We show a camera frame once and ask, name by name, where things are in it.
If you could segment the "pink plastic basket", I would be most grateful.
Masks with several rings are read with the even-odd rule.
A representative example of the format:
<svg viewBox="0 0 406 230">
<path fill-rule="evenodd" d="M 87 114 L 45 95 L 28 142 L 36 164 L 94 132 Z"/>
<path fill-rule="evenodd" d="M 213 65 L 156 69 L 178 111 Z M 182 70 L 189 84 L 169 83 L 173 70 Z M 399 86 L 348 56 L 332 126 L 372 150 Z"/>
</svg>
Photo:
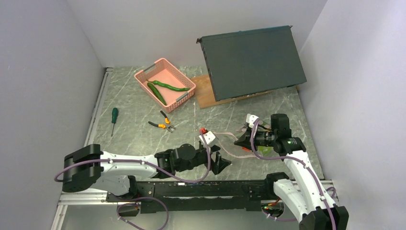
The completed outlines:
<svg viewBox="0 0 406 230">
<path fill-rule="evenodd" d="M 195 93 L 196 84 L 165 58 L 160 58 L 153 65 L 140 70 L 134 78 L 168 113 L 189 100 Z"/>
</svg>

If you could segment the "clear zip top bag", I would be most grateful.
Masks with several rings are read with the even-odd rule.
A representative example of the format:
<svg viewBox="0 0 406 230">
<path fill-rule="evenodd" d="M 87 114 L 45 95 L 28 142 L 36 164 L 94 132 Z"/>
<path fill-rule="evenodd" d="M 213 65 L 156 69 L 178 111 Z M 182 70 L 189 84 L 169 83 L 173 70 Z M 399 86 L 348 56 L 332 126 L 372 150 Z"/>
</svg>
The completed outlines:
<svg viewBox="0 0 406 230">
<path fill-rule="evenodd" d="M 270 131 L 270 130 L 271 130 L 270 125 L 259 125 L 259 127 L 262 128 L 262 129 L 264 129 L 265 131 Z M 248 139 L 248 142 L 246 142 L 247 140 L 244 140 L 244 139 L 243 139 L 243 142 L 237 143 L 238 138 L 237 138 L 233 133 L 231 133 L 231 132 L 213 132 L 213 134 L 216 135 L 216 136 L 218 136 L 218 135 L 228 135 L 228 136 L 231 136 L 231 137 L 234 138 L 234 142 L 235 142 L 234 145 L 236 145 L 236 146 L 238 146 L 238 147 L 241 147 L 243 150 L 252 152 L 251 147 L 248 147 L 248 145 L 249 145 L 249 139 Z M 257 158 L 253 153 L 250 153 L 250 154 L 248 154 L 248 155 L 235 155 L 235 154 L 231 153 L 230 151 L 228 151 L 228 150 L 225 148 L 225 146 L 222 144 L 222 141 L 221 141 L 221 140 L 218 141 L 218 144 L 220 145 L 220 148 L 221 148 L 223 151 L 225 151 L 228 155 L 230 155 L 230 156 L 232 156 L 232 157 L 234 157 L 234 158 L 237 158 L 237 159 Z"/>
</svg>

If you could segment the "fake green bean pod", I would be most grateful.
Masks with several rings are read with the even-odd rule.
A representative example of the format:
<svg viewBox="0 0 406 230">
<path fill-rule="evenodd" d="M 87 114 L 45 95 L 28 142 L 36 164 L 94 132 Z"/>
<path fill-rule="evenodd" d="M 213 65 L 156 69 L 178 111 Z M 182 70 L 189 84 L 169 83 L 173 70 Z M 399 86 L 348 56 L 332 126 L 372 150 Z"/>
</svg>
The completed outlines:
<svg viewBox="0 0 406 230">
<path fill-rule="evenodd" d="M 166 83 L 163 83 L 163 82 L 160 82 L 157 80 L 148 81 L 148 82 L 153 83 L 154 85 L 157 85 L 157 86 L 160 86 L 163 88 L 167 88 L 167 89 L 175 91 L 175 92 L 186 92 L 186 91 L 190 90 L 190 88 L 178 88 L 178 87 L 174 87 L 174 86 L 171 86 L 169 84 L 166 84 Z"/>
</svg>

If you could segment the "fake green cucumber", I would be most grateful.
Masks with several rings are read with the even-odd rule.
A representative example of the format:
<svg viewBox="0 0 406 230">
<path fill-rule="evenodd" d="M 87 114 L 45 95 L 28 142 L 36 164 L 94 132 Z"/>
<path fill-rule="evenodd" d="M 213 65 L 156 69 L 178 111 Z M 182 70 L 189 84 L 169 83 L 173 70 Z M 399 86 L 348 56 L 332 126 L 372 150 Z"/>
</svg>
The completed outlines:
<svg viewBox="0 0 406 230">
<path fill-rule="evenodd" d="M 148 88 L 153 92 L 153 94 L 159 99 L 159 101 L 162 102 L 163 105 L 167 105 L 165 99 L 163 98 L 162 94 L 159 92 L 159 90 L 155 87 L 153 83 L 148 82 L 147 83 Z"/>
</svg>

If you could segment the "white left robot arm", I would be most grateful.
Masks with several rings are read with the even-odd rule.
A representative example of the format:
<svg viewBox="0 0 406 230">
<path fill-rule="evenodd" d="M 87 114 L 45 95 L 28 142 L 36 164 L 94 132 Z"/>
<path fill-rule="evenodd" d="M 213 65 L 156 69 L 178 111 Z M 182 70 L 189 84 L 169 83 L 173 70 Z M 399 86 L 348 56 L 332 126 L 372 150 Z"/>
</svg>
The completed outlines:
<svg viewBox="0 0 406 230">
<path fill-rule="evenodd" d="M 174 178 L 177 172 L 192 170 L 200 165 L 218 175 L 231 161 L 224 159 L 216 145 L 198 149 L 182 144 L 153 155 L 129 156 L 102 151 L 99 144 L 85 146 L 64 158 L 60 180 L 62 191 L 76 193 L 95 188 L 120 196 L 125 201 L 136 198 L 136 179 Z"/>
</svg>

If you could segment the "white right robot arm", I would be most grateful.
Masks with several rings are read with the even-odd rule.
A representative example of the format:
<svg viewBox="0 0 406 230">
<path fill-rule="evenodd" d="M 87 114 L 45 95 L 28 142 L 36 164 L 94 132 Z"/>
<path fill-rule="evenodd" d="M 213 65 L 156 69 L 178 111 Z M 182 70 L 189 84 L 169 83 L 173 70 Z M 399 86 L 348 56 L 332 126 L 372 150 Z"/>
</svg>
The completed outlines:
<svg viewBox="0 0 406 230">
<path fill-rule="evenodd" d="M 246 131 L 234 144 L 253 152 L 265 161 L 281 160 L 292 173 L 298 189 L 286 173 L 268 174 L 264 194 L 280 198 L 295 216 L 301 230 L 345 230 L 349 213 L 336 204 L 322 186 L 309 160 L 304 143 L 292 136 L 289 117 L 272 114 L 271 127 L 260 131 L 259 117 L 247 114 Z"/>
</svg>

